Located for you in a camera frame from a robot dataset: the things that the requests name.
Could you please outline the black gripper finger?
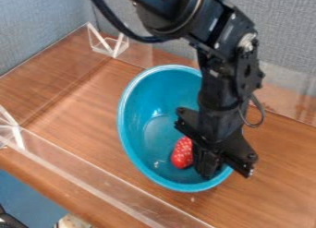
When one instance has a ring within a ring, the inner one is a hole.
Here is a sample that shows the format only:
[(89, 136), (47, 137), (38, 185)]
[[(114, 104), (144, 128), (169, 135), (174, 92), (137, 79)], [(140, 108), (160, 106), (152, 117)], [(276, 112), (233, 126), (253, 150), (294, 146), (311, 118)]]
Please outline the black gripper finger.
[(195, 144), (193, 146), (195, 168), (200, 175), (208, 174), (207, 156), (208, 156), (208, 151), (199, 144)]
[(215, 154), (212, 151), (207, 151), (207, 169), (205, 169), (205, 177), (211, 179), (213, 174), (221, 167), (223, 159)]

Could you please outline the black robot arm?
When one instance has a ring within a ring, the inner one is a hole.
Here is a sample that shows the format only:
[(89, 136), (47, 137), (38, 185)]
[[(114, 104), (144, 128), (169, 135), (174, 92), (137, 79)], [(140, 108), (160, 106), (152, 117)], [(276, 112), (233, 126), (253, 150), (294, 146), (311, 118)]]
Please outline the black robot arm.
[(197, 49), (203, 75), (197, 110), (177, 109), (176, 128), (193, 140), (193, 164), (207, 179), (224, 165), (253, 174), (259, 154), (243, 129), (264, 73), (255, 23), (228, 0), (133, 0), (149, 33), (184, 38)]

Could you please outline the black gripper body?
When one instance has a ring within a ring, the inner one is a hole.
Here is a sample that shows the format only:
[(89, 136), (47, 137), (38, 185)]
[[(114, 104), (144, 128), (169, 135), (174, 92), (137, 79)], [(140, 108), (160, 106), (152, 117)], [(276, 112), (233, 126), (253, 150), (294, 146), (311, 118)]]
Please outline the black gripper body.
[(174, 127), (193, 140), (193, 146), (199, 144), (221, 157), (219, 170), (228, 165), (241, 176), (249, 177), (259, 154), (245, 140), (236, 111), (217, 112), (204, 107), (196, 111), (178, 107), (176, 113), (178, 120)]

